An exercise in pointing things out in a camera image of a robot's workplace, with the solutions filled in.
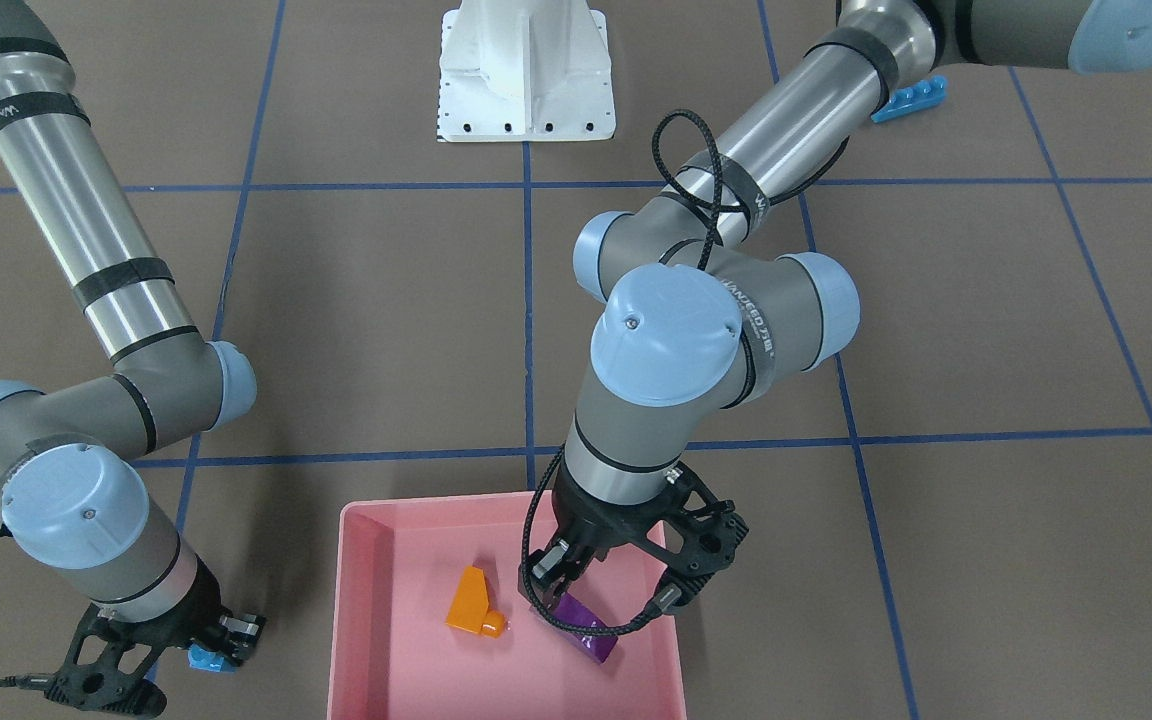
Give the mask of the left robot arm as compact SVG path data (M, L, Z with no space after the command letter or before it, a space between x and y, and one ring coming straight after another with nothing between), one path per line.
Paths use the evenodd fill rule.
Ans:
M626 544L664 564L643 611L681 611L732 564L748 525L682 461L708 415L760 397L850 343L849 273L819 252L759 260L741 245L823 177L851 132L943 65L1124 73L1152 67L1152 1L840 1L799 67L639 211L582 229L573 274L602 314L566 442L539 483L556 533L522 537L518 588L562 630L563 596Z

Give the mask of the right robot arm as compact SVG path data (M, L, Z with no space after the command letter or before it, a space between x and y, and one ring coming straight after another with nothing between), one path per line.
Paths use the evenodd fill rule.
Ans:
M0 523L88 602L88 635L242 664L260 619L228 609L134 462L247 414L253 370L197 327L28 1L0 1L0 167L103 355L54 382L0 379Z

